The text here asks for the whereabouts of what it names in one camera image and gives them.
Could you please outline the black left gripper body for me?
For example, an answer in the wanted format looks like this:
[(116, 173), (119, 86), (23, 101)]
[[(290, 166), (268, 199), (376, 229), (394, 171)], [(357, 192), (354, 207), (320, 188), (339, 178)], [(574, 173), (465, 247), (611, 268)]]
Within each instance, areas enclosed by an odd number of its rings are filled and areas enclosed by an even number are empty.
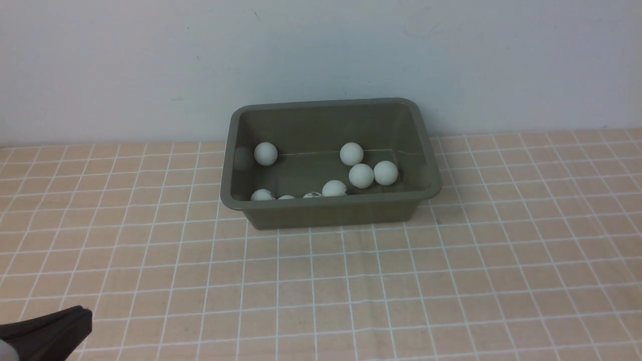
[(93, 313), (66, 310), (1, 325), (1, 360), (66, 360), (92, 332)]

